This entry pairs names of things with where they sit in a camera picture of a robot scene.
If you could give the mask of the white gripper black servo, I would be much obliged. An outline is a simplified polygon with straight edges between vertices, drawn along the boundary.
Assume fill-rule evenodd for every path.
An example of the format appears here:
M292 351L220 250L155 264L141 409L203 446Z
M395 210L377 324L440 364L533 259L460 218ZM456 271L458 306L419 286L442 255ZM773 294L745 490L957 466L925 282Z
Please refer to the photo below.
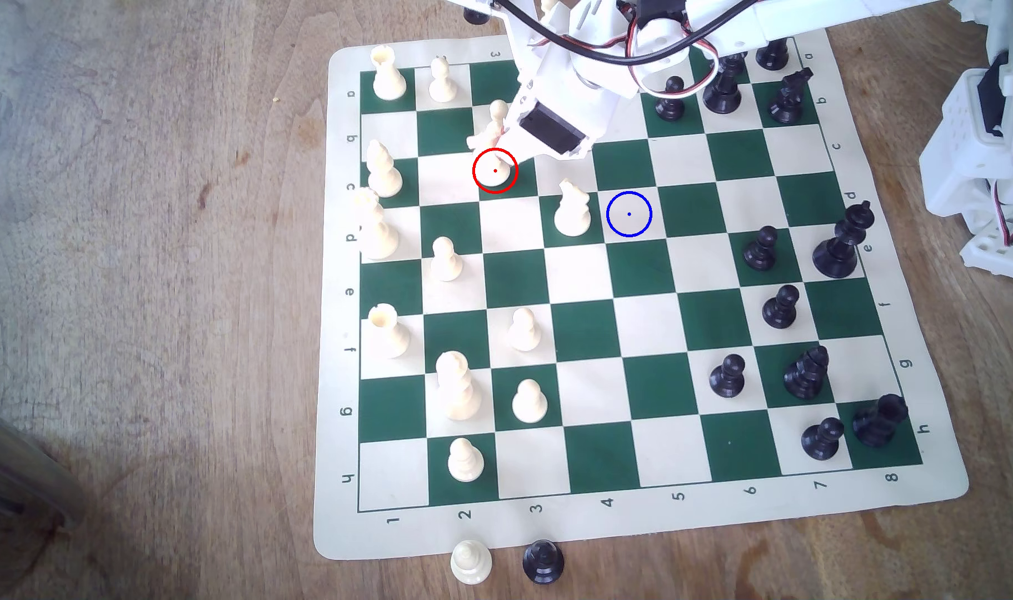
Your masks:
M488 124L468 137L468 148L476 154L499 147L518 160L540 155L561 160L582 158L606 134L618 104L638 93L632 75L663 72L682 60L677 52L629 71L626 66L585 58L554 43L538 46L543 35L497 4L491 6L491 14L505 22L519 87L504 126ZM634 17L638 17L631 50L634 57L663 50L682 39L681 1L579 1L575 7L557 2L540 23L557 35L621 58L623 44L605 45L625 35Z

